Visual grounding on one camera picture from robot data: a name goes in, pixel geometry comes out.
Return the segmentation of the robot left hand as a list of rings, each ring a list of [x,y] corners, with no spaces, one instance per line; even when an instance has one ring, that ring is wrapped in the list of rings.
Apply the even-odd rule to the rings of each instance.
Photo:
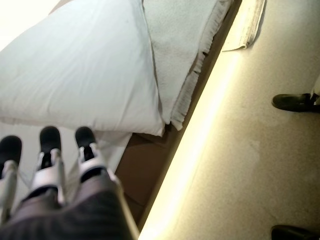
[[[79,186],[65,197],[65,171],[59,130],[43,128],[40,153],[29,193],[12,211],[22,141],[8,135],[0,142],[0,237],[3,240],[136,240],[140,233],[119,179],[107,166],[94,133],[75,132]]]

